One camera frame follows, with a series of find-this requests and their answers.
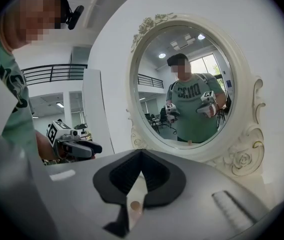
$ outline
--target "headset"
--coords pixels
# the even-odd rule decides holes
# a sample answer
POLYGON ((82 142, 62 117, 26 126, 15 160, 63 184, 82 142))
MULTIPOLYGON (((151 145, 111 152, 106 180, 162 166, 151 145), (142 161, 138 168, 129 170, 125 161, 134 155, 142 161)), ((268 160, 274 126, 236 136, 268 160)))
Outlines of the headset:
POLYGON ((76 23, 81 16, 84 7, 82 5, 77 6, 74 12, 72 12, 70 5, 67 0, 61 0, 61 6, 65 8, 64 14, 61 15, 61 22, 55 23, 56 29, 61 29, 61 25, 66 23, 68 25, 68 29, 72 30, 76 26, 76 23))

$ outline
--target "ornate mirror frame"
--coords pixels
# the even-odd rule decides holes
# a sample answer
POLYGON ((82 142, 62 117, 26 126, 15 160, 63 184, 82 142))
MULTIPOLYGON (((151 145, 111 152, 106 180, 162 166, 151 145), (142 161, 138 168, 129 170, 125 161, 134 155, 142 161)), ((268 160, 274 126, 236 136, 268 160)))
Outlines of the ornate mirror frame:
POLYGON ((127 112, 132 121, 131 142, 136 149, 153 149, 216 167, 229 176, 245 176, 254 172, 263 160, 263 133, 259 109, 265 103, 258 96, 263 82, 253 76, 235 41, 208 20, 187 14, 157 14, 146 18, 134 35, 126 75, 127 112), (200 30, 227 58, 234 79, 234 100, 229 118, 213 138, 195 148, 173 147, 164 143, 147 119, 141 114, 138 95, 138 66, 150 42, 168 27, 187 26, 200 30))

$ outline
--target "tree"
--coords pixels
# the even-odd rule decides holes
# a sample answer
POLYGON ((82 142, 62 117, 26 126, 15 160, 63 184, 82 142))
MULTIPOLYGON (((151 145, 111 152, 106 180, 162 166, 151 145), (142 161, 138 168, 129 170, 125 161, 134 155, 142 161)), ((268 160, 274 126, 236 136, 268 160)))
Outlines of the tree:
MULTIPOLYGON (((214 69, 214 75, 220 75, 221 74, 221 71, 220 69, 218 68, 217 64, 213 65, 213 69, 214 69)), ((219 85, 221 86, 221 88, 223 90, 225 90, 225 86, 224 86, 224 82, 223 82, 223 79, 217 79, 217 82, 219 83, 219 85)))

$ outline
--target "black metal railing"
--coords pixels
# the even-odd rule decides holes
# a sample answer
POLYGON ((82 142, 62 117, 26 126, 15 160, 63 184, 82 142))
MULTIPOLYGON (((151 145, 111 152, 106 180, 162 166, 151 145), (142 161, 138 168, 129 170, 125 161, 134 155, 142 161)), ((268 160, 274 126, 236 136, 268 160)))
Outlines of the black metal railing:
POLYGON ((143 86, 153 86, 157 88, 164 88, 163 81, 157 78, 153 78, 144 74, 138 74, 137 82, 143 86))
POLYGON ((46 82, 83 80, 87 64, 52 64, 23 69, 27 85, 46 82))

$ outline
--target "window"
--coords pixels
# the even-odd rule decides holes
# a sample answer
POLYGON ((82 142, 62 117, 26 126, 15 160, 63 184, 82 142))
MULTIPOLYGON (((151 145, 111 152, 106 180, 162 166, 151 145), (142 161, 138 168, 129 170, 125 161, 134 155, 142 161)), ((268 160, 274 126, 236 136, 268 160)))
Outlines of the window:
MULTIPOLYGON (((213 54, 192 61, 191 68, 192 73, 210 73, 213 76, 221 75, 221 71, 213 54)), ((217 79, 217 82, 225 92, 223 78, 217 79)))

